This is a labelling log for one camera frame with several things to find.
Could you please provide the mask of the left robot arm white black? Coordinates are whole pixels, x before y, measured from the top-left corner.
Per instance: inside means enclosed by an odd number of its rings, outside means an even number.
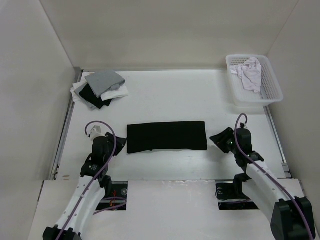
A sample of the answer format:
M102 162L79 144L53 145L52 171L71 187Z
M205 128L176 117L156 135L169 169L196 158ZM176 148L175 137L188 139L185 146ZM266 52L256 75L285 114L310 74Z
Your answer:
M60 219L47 227L44 240L81 240L91 218L98 213L122 208L127 198L113 189L107 175L111 157L117 156L127 143L126 138L111 133L91 133L91 153L85 160L77 187Z

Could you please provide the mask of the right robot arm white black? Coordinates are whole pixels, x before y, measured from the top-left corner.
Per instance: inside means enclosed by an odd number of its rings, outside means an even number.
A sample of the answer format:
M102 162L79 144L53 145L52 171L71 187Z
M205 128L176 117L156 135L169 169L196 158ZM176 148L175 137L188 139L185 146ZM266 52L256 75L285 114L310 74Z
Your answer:
M223 132L209 138L223 153L232 153L243 173L235 175L232 192L251 200L265 215L276 240L314 240L316 229L311 202L289 192L273 175L263 157L253 150L248 129Z

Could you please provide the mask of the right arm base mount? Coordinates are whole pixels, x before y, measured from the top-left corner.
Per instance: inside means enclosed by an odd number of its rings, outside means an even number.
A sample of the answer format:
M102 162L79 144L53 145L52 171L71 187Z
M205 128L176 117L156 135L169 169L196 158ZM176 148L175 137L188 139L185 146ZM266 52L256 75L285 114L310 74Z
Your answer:
M235 186L230 181L217 181L215 187L215 197L220 211L259 209L247 196L242 193L236 193Z

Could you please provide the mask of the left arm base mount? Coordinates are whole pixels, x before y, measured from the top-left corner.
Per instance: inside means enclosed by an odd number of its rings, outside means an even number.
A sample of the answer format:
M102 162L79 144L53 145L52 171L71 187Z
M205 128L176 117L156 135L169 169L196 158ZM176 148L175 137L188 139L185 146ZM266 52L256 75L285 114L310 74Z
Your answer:
M128 186L129 183L127 181L113 181L96 210L100 211L122 205L128 197Z

